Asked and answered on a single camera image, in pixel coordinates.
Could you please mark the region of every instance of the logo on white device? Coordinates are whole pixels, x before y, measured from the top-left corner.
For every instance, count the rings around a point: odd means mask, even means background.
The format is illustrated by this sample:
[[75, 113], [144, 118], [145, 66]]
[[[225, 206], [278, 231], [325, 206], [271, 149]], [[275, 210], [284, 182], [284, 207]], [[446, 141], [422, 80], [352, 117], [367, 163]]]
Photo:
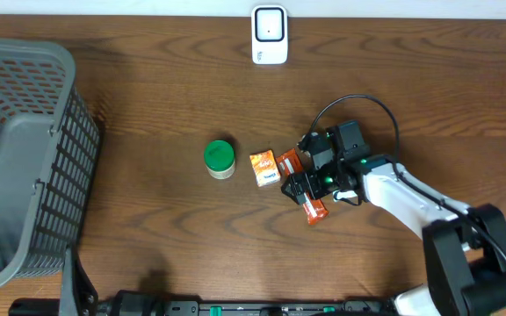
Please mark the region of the logo on white device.
[[288, 56], [286, 9], [280, 5], [259, 5], [251, 12], [253, 62], [281, 64]]

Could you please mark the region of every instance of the perforated basket side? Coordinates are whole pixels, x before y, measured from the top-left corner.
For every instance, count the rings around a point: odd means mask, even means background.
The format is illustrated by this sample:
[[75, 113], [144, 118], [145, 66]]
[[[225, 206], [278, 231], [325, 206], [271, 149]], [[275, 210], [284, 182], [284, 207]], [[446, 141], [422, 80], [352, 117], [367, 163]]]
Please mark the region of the perforated basket side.
[[55, 137], [59, 141], [54, 162], [36, 217], [29, 253], [18, 277], [58, 272], [63, 265], [66, 246], [76, 243], [80, 233], [100, 136], [75, 89]]

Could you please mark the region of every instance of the wooden table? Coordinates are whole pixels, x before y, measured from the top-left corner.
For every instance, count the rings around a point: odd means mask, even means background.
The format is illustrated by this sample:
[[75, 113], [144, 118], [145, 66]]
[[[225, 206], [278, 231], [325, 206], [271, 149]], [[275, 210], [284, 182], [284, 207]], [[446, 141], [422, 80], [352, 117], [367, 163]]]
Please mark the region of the wooden table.
[[[387, 212], [324, 203], [308, 226], [277, 184], [257, 188], [249, 154], [282, 154], [328, 102], [369, 93], [401, 127], [401, 159], [433, 187], [506, 216], [506, 21], [291, 18], [288, 62], [250, 59], [248, 18], [0, 16], [0, 37], [51, 40], [75, 57], [76, 86], [106, 136], [81, 241], [99, 297], [120, 289], [206, 300], [389, 296], [426, 281], [422, 244]], [[392, 150], [369, 102], [358, 119]], [[210, 140], [235, 140], [237, 170], [211, 178]], [[56, 298], [60, 276], [12, 281]]]

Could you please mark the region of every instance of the white wall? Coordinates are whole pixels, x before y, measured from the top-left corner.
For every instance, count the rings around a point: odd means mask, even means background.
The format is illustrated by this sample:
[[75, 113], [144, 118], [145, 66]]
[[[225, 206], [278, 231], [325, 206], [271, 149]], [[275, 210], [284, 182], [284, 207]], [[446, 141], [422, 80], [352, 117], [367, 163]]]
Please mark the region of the white wall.
[[256, 4], [291, 17], [506, 19], [506, 0], [0, 0], [0, 13], [245, 17]]

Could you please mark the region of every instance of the black cable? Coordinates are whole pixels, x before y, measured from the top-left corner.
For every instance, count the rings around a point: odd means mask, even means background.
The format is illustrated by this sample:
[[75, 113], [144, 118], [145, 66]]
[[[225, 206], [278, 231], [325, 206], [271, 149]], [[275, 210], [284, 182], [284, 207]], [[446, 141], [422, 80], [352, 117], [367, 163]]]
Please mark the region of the black cable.
[[[395, 133], [394, 157], [392, 157], [390, 155], [385, 155], [385, 157], [386, 157], [387, 161], [389, 161], [392, 164], [395, 176], [398, 177], [403, 183], [405, 183], [412, 190], [416, 191], [417, 193], [419, 193], [419, 194], [423, 195], [424, 197], [428, 198], [429, 200], [433, 201], [433, 203], [439, 205], [440, 207], [444, 207], [447, 211], [456, 214], [456, 216], [458, 216], [459, 219], [464, 220], [471, 228], [473, 228], [475, 230], [475, 232], [486, 243], [489, 244], [489, 246], [491, 246], [494, 249], [494, 251], [496, 253], [499, 254], [499, 256], [501, 256], [501, 258], [505, 261], [505, 264], [506, 264], [506, 254], [505, 254], [505, 252], [499, 246], [499, 244], [497, 243], [497, 241], [495, 241], [493, 239], [493, 237], [491, 237], [491, 235], [488, 232], [486, 232], [482, 227], [480, 227], [477, 223], [475, 223], [472, 219], [470, 219], [466, 214], [464, 214], [463, 212], [457, 210], [456, 208], [452, 207], [451, 205], [448, 205], [442, 198], [433, 197], [429, 193], [427, 193], [427, 192], [419, 189], [418, 187], [416, 187], [409, 180], [407, 180], [403, 176], [403, 174], [397, 169], [397, 162], [399, 161], [399, 158], [400, 158], [400, 129], [399, 129], [398, 125], [397, 125], [397, 121], [395, 120], [394, 114], [390, 111], [390, 109], [385, 104], [383, 104], [376, 97], [369, 96], [369, 95], [359, 95], [359, 94], [347, 95], [347, 96], [344, 96], [344, 97], [339, 97], [337, 100], [331, 102], [322, 111], [320, 111], [320, 113], [315, 117], [314, 122], [310, 126], [310, 128], [309, 128], [306, 136], [311, 136], [312, 132], [315, 129], [315, 126], [317, 125], [317, 122], [319, 121], [319, 119], [322, 117], [322, 115], [328, 109], [330, 109], [331, 107], [333, 107], [335, 104], [338, 104], [338, 103], [340, 103], [340, 102], [342, 102], [342, 101], [344, 101], [346, 99], [350, 99], [350, 98], [365, 98], [365, 99], [373, 101], [375, 104], [379, 105], [387, 113], [387, 115], [390, 117], [390, 119], [392, 120], [392, 123], [394, 125], [394, 133]], [[305, 143], [303, 145], [306, 146], [306, 144], [309, 142], [309, 137], [305, 137], [304, 141], [305, 141]]]

